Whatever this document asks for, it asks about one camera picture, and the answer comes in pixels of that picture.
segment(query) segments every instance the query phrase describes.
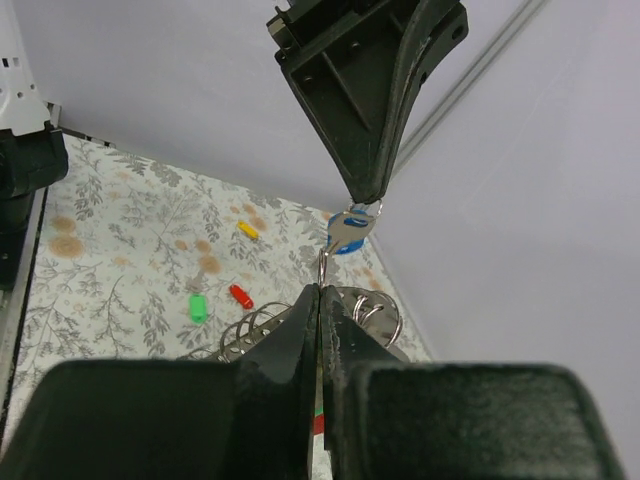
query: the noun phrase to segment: green peg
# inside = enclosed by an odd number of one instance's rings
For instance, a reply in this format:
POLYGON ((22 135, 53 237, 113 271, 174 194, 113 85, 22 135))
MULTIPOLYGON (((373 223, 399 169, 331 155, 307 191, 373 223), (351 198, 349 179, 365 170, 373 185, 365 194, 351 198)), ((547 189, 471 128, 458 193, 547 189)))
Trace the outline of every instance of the green peg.
POLYGON ((204 295, 194 293, 189 297, 189 314, 193 323, 198 325, 207 321, 209 314, 207 313, 207 299, 204 295))

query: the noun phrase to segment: small plastic piece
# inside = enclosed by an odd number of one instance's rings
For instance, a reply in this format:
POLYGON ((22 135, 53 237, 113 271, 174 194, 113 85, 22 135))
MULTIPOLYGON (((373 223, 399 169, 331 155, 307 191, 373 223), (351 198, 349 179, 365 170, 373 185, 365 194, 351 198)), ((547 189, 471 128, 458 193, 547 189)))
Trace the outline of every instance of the small plastic piece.
MULTIPOLYGON (((367 212, 365 212, 364 210, 351 210, 353 213, 363 213, 366 214, 367 212)), ((340 215, 340 213, 336 213, 333 217, 331 217, 329 219, 329 223, 327 225, 330 226, 335 219, 338 217, 338 215, 340 215)), ((331 245, 331 235, 327 235, 327 246, 331 245)), ((364 238, 362 240, 358 240, 356 242, 351 242, 349 245, 346 245, 342 248, 339 248, 338 250, 336 250, 334 252, 334 255, 345 255, 347 253, 352 253, 355 252, 357 250, 360 250, 362 248, 362 246, 364 245, 364 238)))
POLYGON ((324 433, 324 413, 316 415, 313 419, 313 434, 320 435, 324 433))
POLYGON ((238 222, 238 228, 242 230, 251 240, 257 240, 258 238, 260 238, 260 234, 258 233, 258 231, 246 222, 238 222))
POLYGON ((209 314, 207 313, 207 299, 204 295, 194 293, 189 297, 189 314, 193 323, 202 325, 209 314))
POLYGON ((245 292, 239 285, 233 284, 229 287, 229 292, 233 295, 243 308, 249 310, 253 308, 253 300, 247 292, 245 292))

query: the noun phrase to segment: screw hole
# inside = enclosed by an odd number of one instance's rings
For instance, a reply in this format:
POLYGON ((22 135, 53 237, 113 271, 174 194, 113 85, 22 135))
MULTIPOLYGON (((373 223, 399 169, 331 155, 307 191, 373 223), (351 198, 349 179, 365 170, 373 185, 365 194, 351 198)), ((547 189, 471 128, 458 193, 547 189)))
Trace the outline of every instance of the screw hole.
POLYGON ((351 45, 349 45, 349 48, 351 49, 351 53, 352 54, 357 54, 360 51, 360 42, 354 41, 351 42, 351 45))
POLYGON ((453 31, 453 34, 451 35, 451 40, 456 40, 457 38, 460 38, 460 35, 462 35, 463 33, 464 33, 464 27, 460 25, 458 28, 456 28, 453 31))

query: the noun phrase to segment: floral tablecloth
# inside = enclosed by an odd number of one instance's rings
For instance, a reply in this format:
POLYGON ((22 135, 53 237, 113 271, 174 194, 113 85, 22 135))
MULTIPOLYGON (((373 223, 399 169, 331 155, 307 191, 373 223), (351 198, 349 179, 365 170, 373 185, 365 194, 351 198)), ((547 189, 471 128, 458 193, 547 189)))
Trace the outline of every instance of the floral tablecloth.
MULTIPOLYGON (((293 302, 315 281, 326 239, 326 212, 86 141, 66 143, 70 171, 47 197, 5 439, 54 364, 175 358, 216 342, 243 314, 230 284, 256 306, 293 302), (238 230, 239 220, 260 240, 238 230), (201 269, 210 318, 196 325, 187 284, 201 269)), ((398 298, 368 243, 332 262, 328 282, 398 298)), ((410 321, 397 345, 411 359, 426 359, 410 321)), ((326 458, 317 457, 319 475, 330 478, 326 458)))

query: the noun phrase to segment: metal ring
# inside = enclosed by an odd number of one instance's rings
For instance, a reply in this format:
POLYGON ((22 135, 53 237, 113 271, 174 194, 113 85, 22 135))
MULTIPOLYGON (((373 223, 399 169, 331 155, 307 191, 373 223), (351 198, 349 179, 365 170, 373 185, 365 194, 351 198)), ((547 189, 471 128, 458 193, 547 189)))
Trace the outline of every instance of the metal ring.
POLYGON ((235 343, 238 350, 240 350, 240 354, 244 355, 245 351, 242 349, 242 345, 240 344, 240 341, 238 338, 236 338, 235 340, 233 340, 232 342, 229 342, 229 344, 225 344, 224 341, 228 335, 228 333, 233 329, 233 328, 237 328, 239 323, 243 323, 246 321, 246 319, 248 317, 250 317, 251 315, 253 315, 255 312, 250 312, 247 313, 244 317, 242 317, 242 319, 239 322, 235 322, 232 323, 231 325, 229 325, 227 328, 225 328, 224 332, 222 332, 222 335, 220 336, 220 341, 218 342, 218 346, 219 346, 219 350, 220 350, 220 355, 222 355, 222 357, 224 357, 224 359, 226 360, 227 363, 231 363, 231 360, 229 359, 229 357, 227 356, 227 346, 231 345, 232 343, 235 343))
MULTIPOLYGON (((285 302, 269 302, 269 303, 265 303, 262 307, 256 310, 256 313, 265 313, 266 315, 269 315, 270 318, 275 317, 275 315, 272 315, 271 313, 264 311, 265 308, 270 307, 271 305, 281 305, 283 307, 286 307, 287 310, 291 308, 291 305, 285 302)), ((257 318, 257 315, 249 321, 249 337, 251 337, 251 340, 254 342, 254 344, 258 343, 256 339, 253 337, 254 331, 256 330, 255 328, 256 318, 257 318)))
POLYGON ((374 313, 377 313, 377 312, 381 312, 382 310, 384 310, 384 306, 382 304, 379 303, 377 305, 374 305, 373 308, 369 312, 367 312, 367 314, 362 319, 362 323, 361 323, 362 328, 366 328, 367 327, 367 322, 368 322, 369 317, 371 315, 373 315, 374 313))
POLYGON ((325 283, 327 281, 327 264, 329 263, 329 254, 324 250, 324 248, 320 249, 320 254, 318 255, 318 285, 320 288, 324 288, 325 283))
POLYGON ((400 332, 402 332, 403 326, 404 326, 404 320, 402 319, 402 315, 398 314, 398 323, 396 324, 396 329, 393 332, 393 335, 391 335, 391 338, 389 339, 387 344, 384 346, 384 348, 390 347, 396 342, 396 340, 398 340, 398 337, 400 336, 400 332))
POLYGON ((213 355, 213 352, 209 349, 209 347, 198 347, 191 350, 186 355, 182 355, 181 357, 178 357, 178 360, 206 360, 207 358, 211 358, 212 355, 213 355), (194 357, 194 355, 199 352, 206 352, 209 354, 209 356, 204 358, 194 357))
POLYGON ((362 305, 364 305, 367 300, 369 300, 369 297, 367 297, 366 295, 358 295, 358 301, 353 307, 353 314, 351 315, 353 317, 354 322, 360 323, 360 309, 362 308, 362 305))
MULTIPOLYGON (((382 199, 377 200, 378 202, 378 213, 376 213, 376 218, 378 218, 380 216, 380 214, 382 213, 382 199)), ((367 211, 369 209, 369 207, 373 204, 375 204, 376 202, 370 203, 370 204, 360 204, 360 205, 365 205, 365 208, 361 209, 361 210, 365 210, 367 211)), ((349 203, 349 208, 347 208, 347 210, 349 212, 352 212, 353 209, 356 207, 357 205, 353 202, 353 200, 351 200, 351 203, 349 203)))
POLYGON ((391 306, 393 307, 393 309, 400 313, 400 310, 398 309, 398 304, 396 303, 396 301, 393 299, 393 297, 391 295, 389 295, 386 292, 383 292, 382 290, 376 290, 376 293, 378 295, 380 295, 381 297, 384 297, 387 299, 387 301, 391 304, 391 306))

